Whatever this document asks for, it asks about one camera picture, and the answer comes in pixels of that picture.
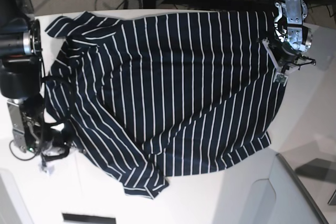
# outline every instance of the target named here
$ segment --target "navy blue shirt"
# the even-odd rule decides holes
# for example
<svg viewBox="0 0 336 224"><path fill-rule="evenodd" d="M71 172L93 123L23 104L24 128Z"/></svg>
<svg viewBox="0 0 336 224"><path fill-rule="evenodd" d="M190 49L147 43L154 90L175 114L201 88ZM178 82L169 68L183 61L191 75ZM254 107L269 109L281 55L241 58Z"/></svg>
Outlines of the navy blue shirt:
<svg viewBox="0 0 336 224"><path fill-rule="evenodd" d="M272 27L264 12L58 17L46 32L66 41L50 75L76 87L75 144L126 194L149 198L166 176L227 169L269 146L285 91L259 43ZM55 119L69 105L63 86L47 84Z"/></svg>

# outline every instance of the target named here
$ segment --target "white stripe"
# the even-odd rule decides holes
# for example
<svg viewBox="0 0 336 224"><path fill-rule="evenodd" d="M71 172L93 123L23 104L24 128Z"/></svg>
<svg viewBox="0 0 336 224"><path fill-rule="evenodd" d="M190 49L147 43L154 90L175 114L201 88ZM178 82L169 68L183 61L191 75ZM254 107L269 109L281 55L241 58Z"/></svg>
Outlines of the white stripe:
<svg viewBox="0 0 336 224"><path fill-rule="evenodd" d="M152 57L152 52L151 52L151 48L149 46L149 40L148 40L147 18L144 18L144 22L145 22L145 35L146 35L147 48L148 48L149 58L151 62L151 93L152 93L153 136L154 136L156 134L156 117L155 117L155 102L154 102L153 57ZM153 148L152 140L150 140L150 144L151 144L151 153L153 153L154 148Z"/></svg>
<svg viewBox="0 0 336 224"><path fill-rule="evenodd" d="M107 20L107 18L105 18L102 22L100 22L100 23L98 24L98 26L101 26L101 24L104 23L106 20ZM118 20L117 20L113 25L111 25L111 26L98 27L98 28L92 29L92 30L90 30L90 31L86 31L85 33L82 33L82 35L86 35L86 34L91 33L91 32L93 32L93 31L97 31L97 30L102 30L102 29L105 29L105 28L113 27L113 26L115 26L119 21L120 21L120 20L118 19Z"/></svg>
<svg viewBox="0 0 336 224"><path fill-rule="evenodd" d="M230 46L231 46L231 78L230 78L230 97L232 96L232 82L233 82L233 43L232 43L232 32L231 32L231 20L230 20L230 12L227 12L228 20L229 20L229 32L230 32Z"/></svg>
<svg viewBox="0 0 336 224"><path fill-rule="evenodd" d="M72 56L69 56L69 59L74 59L74 58L79 58L79 57L82 57L82 55L72 55Z"/></svg>
<svg viewBox="0 0 336 224"><path fill-rule="evenodd" d="M172 176L174 177L175 176L175 151L176 151L176 146L175 146L175 140L176 138L173 137L173 153L172 153L172 160L173 160L173 167L172 167Z"/></svg>
<svg viewBox="0 0 336 224"><path fill-rule="evenodd" d="M202 41L202 28L201 28L201 20L199 13L197 13L198 16L198 28L199 28L199 42L201 44L201 52L202 52L202 108L200 110L200 117L202 116L202 110L204 108L204 50L203 50L203 41Z"/></svg>
<svg viewBox="0 0 336 224"><path fill-rule="evenodd" d="M55 34L55 37L57 37L59 35L59 33L68 25L69 23L65 23L61 29Z"/></svg>
<svg viewBox="0 0 336 224"><path fill-rule="evenodd" d="M243 149L244 149L244 151L245 151L245 153L246 153L247 157L249 157L249 154L248 154L248 152L247 152L247 150L246 150L246 147L245 147L245 146L243 146Z"/></svg>
<svg viewBox="0 0 336 224"><path fill-rule="evenodd" d="M151 197L151 199L154 199L154 196L153 196L152 193L148 190L148 188L145 187L145 189L146 189L147 193L149 194L149 196Z"/></svg>
<svg viewBox="0 0 336 224"><path fill-rule="evenodd" d="M181 160L182 160L182 162L181 162L181 174L182 174L182 176L184 175L184 144L185 144L185 142L184 142L184 139L185 139L185 130L186 130L186 127L184 127L184 129L183 129L183 133L182 133L182 139L183 139L183 143L182 143L182 156L181 156Z"/></svg>
<svg viewBox="0 0 336 224"><path fill-rule="evenodd" d="M140 56L140 82L141 82L141 103L142 103L142 120L143 120L143 141L146 141L146 107L145 107L145 95L143 91L143 72L142 72L142 61L143 56L140 53L139 49L139 42L138 42L138 33L135 27L135 20L133 20L133 29L134 29L134 36L135 36L135 44L137 46L138 54Z"/></svg>
<svg viewBox="0 0 336 224"><path fill-rule="evenodd" d="M219 129L219 136L218 136L218 142L217 142L217 147L216 147L216 158L215 158L215 161L216 161L216 166L217 166L217 170L219 170L219 164L217 162L217 156L218 156L218 150L219 150L219 144L220 142L222 141L222 132L223 132L223 125L224 125L224 117L225 117L225 111L226 111L226 101L224 101L224 107L223 107L223 115L222 115L222 121L221 121L221 127ZM224 159L223 159L223 153L221 153L221 160L225 163Z"/></svg>
<svg viewBox="0 0 336 224"><path fill-rule="evenodd" d="M210 147L211 147L212 137L213 137L213 134L214 134L216 112L217 112L217 107L215 107L215 111L214 111L214 114L213 114L212 126L211 126L210 137L209 137L209 143L208 143L208 161L209 161L209 165L208 165L208 173L210 173L210 168L211 168Z"/></svg>
<svg viewBox="0 0 336 224"><path fill-rule="evenodd" d="M62 64L63 66L70 68L68 65L66 65L64 62L60 61L59 59L55 59L55 61L57 61L58 63Z"/></svg>
<svg viewBox="0 0 336 224"><path fill-rule="evenodd" d="M159 185L159 186L157 186L157 187L153 188L153 189L152 189L152 191L156 191L156 190L160 189L160 188L161 188L161 187L163 187L163 186L164 186L164 184L162 184L162 185Z"/></svg>
<svg viewBox="0 0 336 224"><path fill-rule="evenodd" d="M231 157L230 153L228 153L227 155L229 156L229 158L230 158L230 160L231 160L231 163L232 163L232 165L235 165L235 163L233 163L233 160L232 160L232 157Z"/></svg>
<svg viewBox="0 0 336 224"><path fill-rule="evenodd" d="M120 71L119 71L120 91L121 91L121 101L122 101L122 111L123 111L123 121L124 121L124 127L125 127L125 129L126 129L126 128L127 128L127 122L126 122L126 107L125 107L125 99L124 99L124 87L123 87L122 75L121 75L121 74L122 74L123 60L122 60L120 51L118 50L116 39L115 39L114 37L112 37L112 41L113 41L113 44L114 44L114 48L116 49L117 54L118 54L119 59L120 59L120 67L119 67L119 69L120 69Z"/></svg>
<svg viewBox="0 0 336 224"><path fill-rule="evenodd" d="M195 113L195 97L194 97L194 81L195 81L195 77L194 77L194 62L195 62L195 54L194 54L194 50L193 50L193 43L192 43L192 39L191 39L191 29L190 29L190 13L188 13L188 31L189 31L189 42L190 42L190 49L191 49L191 54L192 54L192 60L191 60L191 67L192 67L192 81L191 81L191 103L192 103L192 114L190 116L189 119L189 124L191 124L191 120L192 117Z"/></svg>
<svg viewBox="0 0 336 224"><path fill-rule="evenodd" d="M163 152L162 148L162 134L166 129L166 113L165 113L165 104L164 104L164 83L163 83L163 56L162 56L162 50L161 50L161 45L160 45L160 38L159 38L159 31L158 31L158 21L157 21L157 16L155 17L155 29L156 29L156 37L157 37L157 43L159 47L159 52L160 52L160 64L161 64L161 97L162 97L162 121L163 121L163 129L162 132L159 135L159 147L160 147L160 153Z"/></svg>
<svg viewBox="0 0 336 224"><path fill-rule="evenodd" d="M70 36L71 33L73 33L75 30L77 30L79 27L82 27L82 26L85 26L87 25L88 23L90 23L91 20L93 20L94 16L92 16L87 22L85 22L83 25L80 25L80 26L77 26L75 27L73 30L71 30L67 36Z"/></svg>
<svg viewBox="0 0 336 224"><path fill-rule="evenodd" d="M139 191L146 191L146 189L145 188L130 188L130 187L123 187L123 188L125 188L126 190L139 190Z"/></svg>
<svg viewBox="0 0 336 224"><path fill-rule="evenodd" d="M61 20L65 19L65 18L68 18L68 17L62 17L60 18L59 20L57 20L47 31L46 33L49 33L56 25L58 22L60 22Z"/></svg>
<svg viewBox="0 0 336 224"><path fill-rule="evenodd" d="M249 12L247 12L247 27L248 27L248 39L249 39L249 52L250 52L250 68L249 68L249 72L248 72L248 77L249 77L249 81L248 81L248 85L251 84L251 70L252 70L252 51L251 51L251 47L252 47L252 42L251 42L251 31L250 31L250 19L249 19Z"/></svg>
<svg viewBox="0 0 336 224"><path fill-rule="evenodd" d="M104 82L105 70L104 70L103 62L101 60L101 54L98 51L98 47L96 48L96 54L98 55L98 59L99 59L99 63L100 63L100 68L101 68L101 72L102 72L101 84L104 86L105 85L105 82Z"/></svg>
<svg viewBox="0 0 336 224"><path fill-rule="evenodd" d="M194 121L193 132L191 135L191 156L190 156L190 175L193 174L193 166L194 166L194 136L195 136L195 127L196 127L196 120Z"/></svg>
<svg viewBox="0 0 336 224"><path fill-rule="evenodd" d="M171 132L172 128L175 125L175 87L174 87L174 58L173 58L173 50L172 50L172 45L170 42L170 33L169 33L169 25L168 25L168 15L166 14L166 28L167 28L167 38L168 38L168 45L169 45L169 50L170 50L170 60L171 60L171 74L172 74L172 119L173 123L171 128L168 131L168 143L170 142L170 137L171 137Z"/></svg>
<svg viewBox="0 0 336 224"><path fill-rule="evenodd" d="M133 88L133 75L132 75L132 61L133 61L133 57L130 54L129 50L128 50L128 43L127 43L127 38L126 38L126 33L125 33L125 29L124 26L121 26L121 30L122 30L122 34L124 37L124 41L125 41L125 48L126 48L126 52L127 54L130 56L130 80L131 80L131 98L132 98L132 106L133 106L133 124L134 124L134 141L136 142L137 139L137 117L136 117L136 112L135 112L135 102L134 102L134 88Z"/></svg>
<svg viewBox="0 0 336 224"><path fill-rule="evenodd" d="M204 125L205 125L205 121L206 121L206 115L204 115L204 118L203 118L203 125L202 125L202 132L201 132L201 142L200 142L200 149L199 149L199 158L200 158L200 162L199 162L199 171L200 171L200 174L202 173L202 164L203 164L203 155L202 155L202 145L203 145L203 138L204 138Z"/></svg>
<svg viewBox="0 0 336 224"><path fill-rule="evenodd" d="M221 51L222 51L222 78L221 78L221 85L220 85L220 101L221 104L223 102L223 84L224 84L224 51L223 51L223 32L222 32L222 19L220 18L220 12L218 12L218 21L219 21L219 38L221 43Z"/></svg>
<svg viewBox="0 0 336 224"><path fill-rule="evenodd" d="M146 183L144 184L144 187L145 187L145 188L147 188L147 185L148 185L148 183L149 183L149 180L153 177L154 170L155 170L155 167L153 166L153 164L150 164L150 163L148 163L148 164L151 165L151 167L152 167L152 171L151 171L151 174L149 175L149 177L148 177Z"/></svg>
<svg viewBox="0 0 336 224"><path fill-rule="evenodd" d="M214 102L214 79L215 79L215 53L214 53L214 46L212 43L212 24L210 21L210 13L208 13L208 20L209 20L209 29L210 29L210 47L212 52L212 75L211 75L211 104L210 104L210 111L212 110L212 104Z"/></svg>
<svg viewBox="0 0 336 224"><path fill-rule="evenodd" d="M78 20L81 16L83 16L84 13L86 13L86 11L82 12L79 16L77 16L76 18L74 18L74 20Z"/></svg>
<svg viewBox="0 0 336 224"><path fill-rule="evenodd" d="M159 173L157 173L157 177L156 177L156 181L154 183L154 186L157 186L157 184L159 182L159 178L160 178L160 175L159 175Z"/></svg>
<svg viewBox="0 0 336 224"><path fill-rule="evenodd" d="M237 98L237 93L235 93L235 96L233 98L233 105L232 105L232 113L231 113L231 120L230 120L230 125L229 125L229 130L227 132L227 138L226 138L226 143L225 143L225 148L224 151L226 150L229 140L230 140L230 135L231 135L231 127L232 127L232 121L233 121L233 115L235 113L235 108L236 108L236 98Z"/></svg>
<svg viewBox="0 0 336 224"><path fill-rule="evenodd" d="M128 178L127 178L127 180L126 180L126 182L125 182L125 184L124 184L124 187L128 185L128 182L130 181L131 177L133 176L133 174L134 174L134 172L135 172L135 169L136 169L136 168L134 168L134 169L131 171L131 174L128 176Z"/></svg>
<svg viewBox="0 0 336 224"><path fill-rule="evenodd" d="M91 45L91 46L96 46L97 45L95 43L89 43L89 42L85 42L85 41L81 41L81 40L77 40L77 39L73 39L72 41L77 42L77 43L81 43L81 44L84 44L84 45Z"/></svg>
<svg viewBox="0 0 336 224"><path fill-rule="evenodd" d="M147 166L148 166L148 163L146 163L146 164L143 166L142 172L141 172L141 174L139 175L138 179L136 180L135 184L133 185L133 188L135 188L135 187L138 185L138 183L139 183L140 179L142 178L142 176L143 176L143 174L144 174L144 172L145 172Z"/></svg>
<svg viewBox="0 0 336 224"><path fill-rule="evenodd" d="M240 154L238 153L238 151L237 151L237 150L235 150L235 152L236 152L236 154L237 154L237 156L238 156L239 160L240 160L240 161L242 161L242 159L241 159L241 156L240 156Z"/></svg>
<svg viewBox="0 0 336 224"><path fill-rule="evenodd" d="M104 18L97 26L101 26L105 21L107 20L107 17Z"/></svg>
<svg viewBox="0 0 336 224"><path fill-rule="evenodd" d="M113 83L112 83L112 78L110 78L110 84L111 84L112 109L113 109L113 115L115 116L116 102L114 100L114 87L113 87Z"/></svg>
<svg viewBox="0 0 336 224"><path fill-rule="evenodd" d="M269 139L269 137L268 137L268 134L267 134L267 133L265 134L265 137L266 137L266 139L267 139L267 142L268 142L268 144L269 144L269 145L271 145L271 140Z"/></svg>
<svg viewBox="0 0 336 224"><path fill-rule="evenodd" d="M113 33L110 33L110 34L107 34L107 35L104 35L104 36L101 36L101 37L94 37L94 38L91 38L91 37L85 37L85 39L89 39L89 40L92 40L92 39L105 39L107 37L110 37L110 36L113 36L115 35L117 32L113 32Z"/></svg>

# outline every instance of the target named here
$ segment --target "white surface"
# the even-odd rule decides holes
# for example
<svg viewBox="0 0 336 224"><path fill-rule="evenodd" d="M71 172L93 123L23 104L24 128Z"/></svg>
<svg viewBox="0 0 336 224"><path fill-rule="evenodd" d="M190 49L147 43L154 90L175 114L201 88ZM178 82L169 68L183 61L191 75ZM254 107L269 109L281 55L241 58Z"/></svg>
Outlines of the white surface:
<svg viewBox="0 0 336 224"><path fill-rule="evenodd" d="M98 13L129 19L167 12L169 11L119 10ZM57 15L40 17L42 29L56 17ZM62 39L52 39L42 32L42 43L48 70L60 49ZM284 103L271 126L274 149L278 150L285 141L323 75L323 70L307 67L290 79ZM51 177L38 170L38 158L31 162L14 159L8 150L12 125L6 99L2 97L0 110L3 112L0 117L0 167L7 168L14 174L35 224L62 223L61 212L116 217L118 224L236 224L243 213L250 187L256 180L268 178L275 156L274 151L267 149L227 171L169 178L170 187L154 201L127 197L121 184L94 167L81 154L72 154L58 162L56 172Z"/></svg>
<svg viewBox="0 0 336 224"><path fill-rule="evenodd" d="M1 184L4 185L4 188L0 188L0 191L5 193L3 197L10 198L10 202L1 202L0 196L0 206L4 206L0 207L0 223L12 224L11 220L18 218L16 219L16 221L20 221L18 224L33 224L29 212L22 200L22 196L17 188L14 177L10 171L0 169L0 180L2 182Z"/></svg>

